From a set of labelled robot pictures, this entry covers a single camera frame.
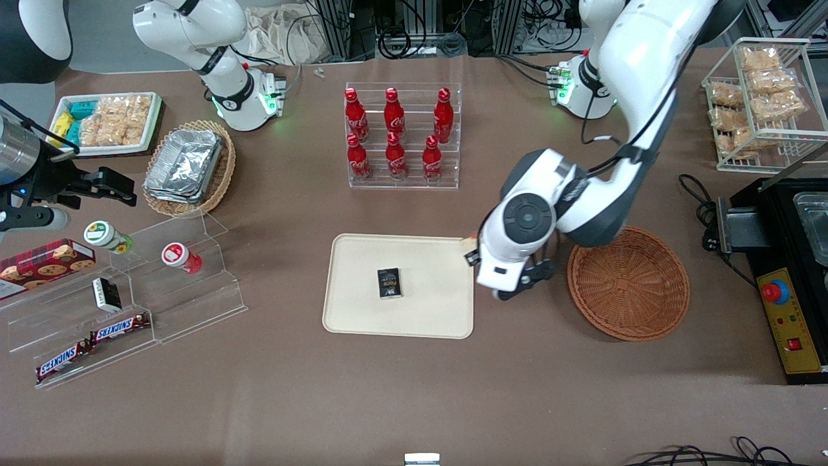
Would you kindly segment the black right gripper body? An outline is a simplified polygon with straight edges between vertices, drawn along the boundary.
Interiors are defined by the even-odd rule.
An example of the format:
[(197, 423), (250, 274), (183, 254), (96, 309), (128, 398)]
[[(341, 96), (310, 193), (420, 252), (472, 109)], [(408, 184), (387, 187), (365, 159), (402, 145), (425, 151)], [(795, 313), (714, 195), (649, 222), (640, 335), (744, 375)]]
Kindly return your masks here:
[(49, 203), (79, 210), (80, 192), (87, 172), (77, 168), (70, 159), (53, 162), (59, 151), (38, 139), (38, 157), (32, 168), (17, 180), (2, 185), (2, 207), (32, 206)]

